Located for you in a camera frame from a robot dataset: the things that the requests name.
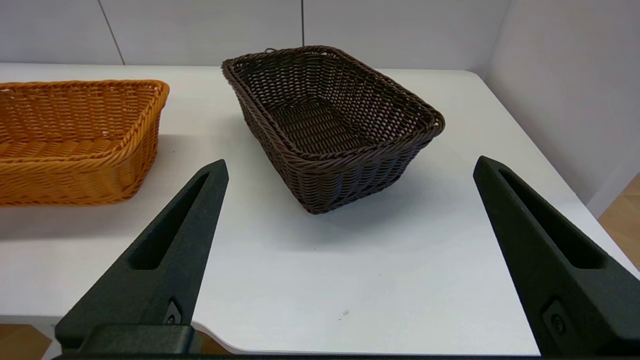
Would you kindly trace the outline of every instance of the rectangular basket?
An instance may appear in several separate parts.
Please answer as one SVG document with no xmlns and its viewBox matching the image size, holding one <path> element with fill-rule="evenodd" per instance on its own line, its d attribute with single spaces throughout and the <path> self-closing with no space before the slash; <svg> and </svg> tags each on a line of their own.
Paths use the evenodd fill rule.
<svg viewBox="0 0 640 360">
<path fill-rule="evenodd" d="M 157 80 L 0 84 L 0 205 L 131 198 L 156 159 Z"/>
<path fill-rule="evenodd" d="M 390 186 L 445 126 L 415 94 L 332 47 L 247 54 L 222 70 L 251 132 L 310 213 Z"/>
</svg>

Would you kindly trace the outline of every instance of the screw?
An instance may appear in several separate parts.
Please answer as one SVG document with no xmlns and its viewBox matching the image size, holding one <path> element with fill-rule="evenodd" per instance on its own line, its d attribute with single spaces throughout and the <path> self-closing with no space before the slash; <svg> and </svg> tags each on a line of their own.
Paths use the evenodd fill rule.
<svg viewBox="0 0 640 360">
<path fill-rule="evenodd" d="M 551 316 L 551 326 L 553 326 L 554 330 L 558 335 L 562 335 L 566 332 L 566 326 L 564 325 L 564 321 L 558 314 L 553 314 Z"/>
</svg>

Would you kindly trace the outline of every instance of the wooden floor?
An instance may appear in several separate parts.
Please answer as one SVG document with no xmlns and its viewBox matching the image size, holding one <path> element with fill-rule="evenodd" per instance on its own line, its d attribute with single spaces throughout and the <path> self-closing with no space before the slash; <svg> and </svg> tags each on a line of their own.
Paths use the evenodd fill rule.
<svg viewBox="0 0 640 360">
<path fill-rule="evenodd" d="M 640 175 L 599 219 L 611 238 L 640 270 Z M 213 339 L 201 333 L 202 352 L 227 354 Z M 50 340 L 29 325 L 0 325 L 0 360 L 40 360 Z"/>
<path fill-rule="evenodd" d="M 614 200 L 598 221 L 640 270 L 640 174 Z"/>
</svg>

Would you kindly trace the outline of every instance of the white table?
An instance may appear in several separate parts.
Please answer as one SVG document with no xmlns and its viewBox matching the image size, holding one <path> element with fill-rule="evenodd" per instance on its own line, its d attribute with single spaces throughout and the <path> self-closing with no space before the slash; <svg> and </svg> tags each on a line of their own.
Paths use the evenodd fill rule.
<svg viewBox="0 0 640 360">
<path fill-rule="evenodd" d="M 445 116 L 385 191 L 325 215 L 296 202 L 218 67 L 1 64 L 0 81 L 157 78 L 171 86 L 140 192 L 96 208 L 0 209 L 0 322 L 52 335 L 63 316 L 203 165 L 230 182 L 194 322 L 229 350 L 538 354 L 472 179 L 504 162 L 637 277 L 476 75 L 383 70 Z"/>
</svg>

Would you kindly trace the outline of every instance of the white wall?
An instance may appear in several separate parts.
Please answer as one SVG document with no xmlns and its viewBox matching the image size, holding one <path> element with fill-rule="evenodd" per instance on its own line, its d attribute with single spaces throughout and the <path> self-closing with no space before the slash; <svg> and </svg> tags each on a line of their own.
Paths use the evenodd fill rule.
<svg viewBox="0 0 640 360">
<path fill-rule="evenodd" d="M 305 43 L 372 67 L 484 75 L 508 0 L 305 0 Z"/>
<path fill-rule="evenodd" d="M 101 0 L 128 65 L 219 65 L 302 46 L 300 0 Z"/>
<path fill-rule="evenodd" d="M 599 216 L 640 170 L 640 1 L 512 0 L 486 82 Z"/>
<path fill-rule="evenodd" d="M 0 0 L 0 61 L 122 64 L 97 0 Z"/>
<path fill-rule="evenodd" d="M 375 67 L 483 75 L 508 2 L 0 0 L 0 61 L 219 65 L 304 35 Z"/>
</svg>

